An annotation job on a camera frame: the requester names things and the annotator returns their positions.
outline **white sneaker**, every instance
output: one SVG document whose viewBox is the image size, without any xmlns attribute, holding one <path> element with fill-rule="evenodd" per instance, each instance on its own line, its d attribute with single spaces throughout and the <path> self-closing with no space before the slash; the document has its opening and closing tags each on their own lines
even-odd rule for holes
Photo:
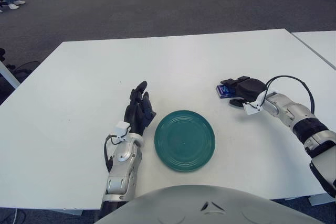
<svg viewBox="0 0 336 224">
<path fill-rule="evenodd" d="M 9 9 L 12 9 L 12 10 L 15 10 L 15 9 L 19 8 L 17 5 L 14 5 L 14 4 L 9 4 L 8 7 L 9 7 Z"/>
<path fill-rule="evenodd" d="M 22 1 L 22 0 L 16 0 L 16 1 L 13 2 L 14 5 L 23 5 L 25 3 L 26 3 L 26 1 Z"/>
</svg>

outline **silver robotic forearm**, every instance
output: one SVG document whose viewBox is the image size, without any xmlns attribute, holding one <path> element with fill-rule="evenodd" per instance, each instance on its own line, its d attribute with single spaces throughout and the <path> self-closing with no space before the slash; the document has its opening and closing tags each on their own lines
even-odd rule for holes
<svg viewBox="0 0 336 224">
<path fill-rule="evenodd" d="M 130 124 L 119 122 L 114 128 L 117 148 L 112 160 L 113 166 L 107 180 L 103 201 L 130 201 L 134 199 L 136 174 L 141 162 L 142 136 L 129 133 Z"/>
<path fill-rule="evenodd" d="M 310 169 L 323 189 L 336 195 L 336 133 L 329 131 L 310 110 L 291 101 L 287 96 L 271 93 L 266 96 L 263 109 L 289 127 L 312 158 Z"/>
</svg>

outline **cable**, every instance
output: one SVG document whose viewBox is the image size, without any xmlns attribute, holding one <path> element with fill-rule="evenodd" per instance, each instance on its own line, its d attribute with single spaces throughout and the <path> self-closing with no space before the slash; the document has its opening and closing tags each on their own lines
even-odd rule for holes
<svg viewBox="0 0 336 224">
<path fill-rule="evenodd" d="M 287 77 L 287 78 L 292 78 L 292 79 L 294 79 L 294 80 L 297 80 L 297 81 L 299 81 L 299 82 L 304 86 L 304 88 L 307 90 L 308 95 L 309 95 L 309 98 L 310 98 L 310 112 L 311 112 L 312 114 L 314 114 L 314 112 L 315 112 L 315 101 L 314 101 L 314 97 L 313 97 L 312 93 L 310 92 L 308 86 L 307 86 L 303 81 L 301 81 L 299 78 L 296 78 L 296 77 L 294 77 L 294 76 L 275 76 L 275 77 L 271 78 L 270 80 L 268 80 L 268 81 L 266 82 L 266 93 L 265 93 L 265 96 L 264 96 L 264 98 L 263 98 L 262 103 L 261 103 L 260 106 L 262 106 L 263 103 L 265 102 L 266 95 L 267 95 L 267 91 L 268 91 L 268 89 L 269 89 L 271 83 L 272 83 L 273 81 L 275 81 L 276 79 L 278 79 L 278 78 L 282 78 L 282 77 Z"/>
<path fill-rule="evenodd" d="M 27 65 L 27 64 L 30 64 L 30 63 L 38 63 L 39 65 L 41 64 L 40 61 L 30 61 L 30 62 L 24 63 L 24 64 L 18 66 L 17 68 L 15 68 L 15 69 L 13 70 L 13 74 L 15 74 L 15 71 L 16 71 L 17 69 L 19 69 L 20 67 L 23 67 L 24 65 Z"/>
<path fill-rule="evenodd" d="M 14 212 L 12 212 L 11 214 L 9 214 L 9 215 L 7 215 L 7 217 L 5 218 L 5 219 L 3 219 L 3 220 L 1 220 L 0 221 L 0 224 L 4 224 L 4 223 L 9 223 L 8 221 L 9 221 L 9 218 L 12 216 L 12 215 L 14 215 L 14 221 L 13 221 L 13 223 L 15 223 L 15 221 L 18 219 L 18 217 L 19 217 L 19 215 L 18 215 L 18 213 L 22 213 L 23 214 L 23 219 L 22 219 L 22 221 L 21 221 L 21 223 L 20 224 L 23 224 L 24 222 L 25 222 L 25 220 L 26 220 L 26 213 L 24 212 L 24 211 L 22 211 L 22 210 L 20 210 L 20 209 L 15 209 L 15 211 Z"/>
<path fill-rule="evenodd" d="M 16 216 L 17 216 L 17 208 L 15 208 L 15 215 L 14 215 L 14 220 L 13 220 L 13 223 L 12 223 L 12 224 L 15 224 Z"/>
<path fill-rule="evenodd" d="M 124 136 L 126 136 L 128 134 L 128 129 L 130 128 L 131 126 L 128 126 L 127 129 L 126 129 L 126 133 L 125 135 L 122 135 L 120 138 L 123 138 Z M 105 139 L 105 144 L 104 144 L 104 159 L 105 159 L 105 164 L 106 164 L 106 168 L 107 170 L 110 172 L 111 169 L 112 169 L 112 166 L 113 166 L 113 157 L 111 156 L 110 159 L 107 157 L 107 149 L 106 149 L 106 144 L 108 142 L 108 140 L 110 139 L 111 140 L 111 143 L 113 145 L 118 145 L 122 142 L 122 140 L 120 140 L 119 142 L 115 143 L 113 142 L 113 137 L 117 137 L 116 135 L 108 135 Z"/>
</svg>

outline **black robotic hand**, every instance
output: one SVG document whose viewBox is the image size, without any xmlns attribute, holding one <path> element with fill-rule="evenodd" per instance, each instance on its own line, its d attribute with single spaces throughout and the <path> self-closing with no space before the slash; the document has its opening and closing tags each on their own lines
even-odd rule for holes
<svg viewBox="0 0 336 224">
<path fill-rule="evenodd" d="M 132 89 L 130 105 L 127 106 L 124 117 L 124 121 L 131 125 L 130 133 L 136 133 L 141 136 L 144 129 L 152 122 L 156 115 L 149 101 L 148 92 L 143 94 L 146 87 L 147 82 L 143 81 L 136 89 Z"/>
<path fill-rule="evenodd" d="M 243 107 L 243 103 L 254 102 L 258 95 L 266 90 L 266 85 L 258 79 L 253 79 L 248 76 L 239 77 L 237 80 L 228 79 L 221 81 L 230 92 L 235 92 L 237 97 L 242 99 L 231 99 L 230 104 Z"/>
</svg>

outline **table leg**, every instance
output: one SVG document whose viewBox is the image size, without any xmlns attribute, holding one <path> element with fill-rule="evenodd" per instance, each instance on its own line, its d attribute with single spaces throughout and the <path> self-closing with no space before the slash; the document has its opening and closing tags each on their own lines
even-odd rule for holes
<svg viewBox="0 0 336 224">
<path fill-rule="evenodd" d="M 335 198 L 331 197 L 329 194 L 311 195 L 308 199 L 312 206 L 336 202 Z"/>
<path fill-rule="evenodd" d="M 19 87 L 20 82 L 14 77 L 14 75 L 12 75 L 12 73 L 2 62 L 0 62 L 0 73 L 13 86 L 14 89 Z"/>
</svg>

